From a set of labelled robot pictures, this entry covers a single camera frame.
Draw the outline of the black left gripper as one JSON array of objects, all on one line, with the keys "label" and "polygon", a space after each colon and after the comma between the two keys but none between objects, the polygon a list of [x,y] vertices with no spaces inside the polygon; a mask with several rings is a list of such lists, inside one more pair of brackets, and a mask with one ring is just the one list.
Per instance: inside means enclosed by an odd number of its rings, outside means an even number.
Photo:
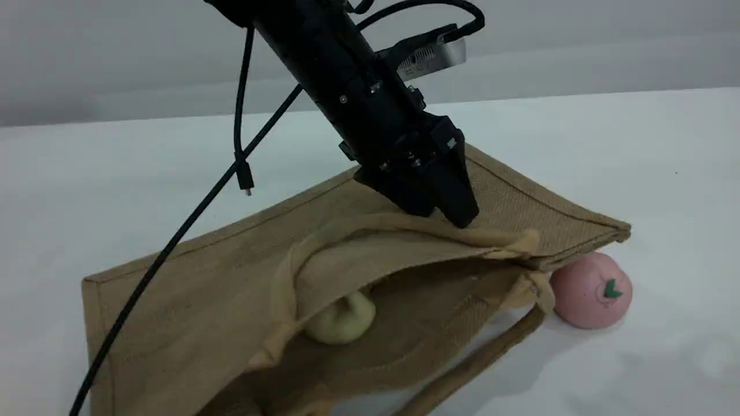
[{"label": "black left gripper", "polygon": [[[426,113],[380,55],[301,58],[301,86],[339,133],[343,152],[365,168],[422,169],[431,164],[431,194],[457,228],[479,215],[465,162],[448,158],[460,144],[452,122]],[[413,216],[428,217],[434,204],[404,176],[362,172],[361,184]]]}]

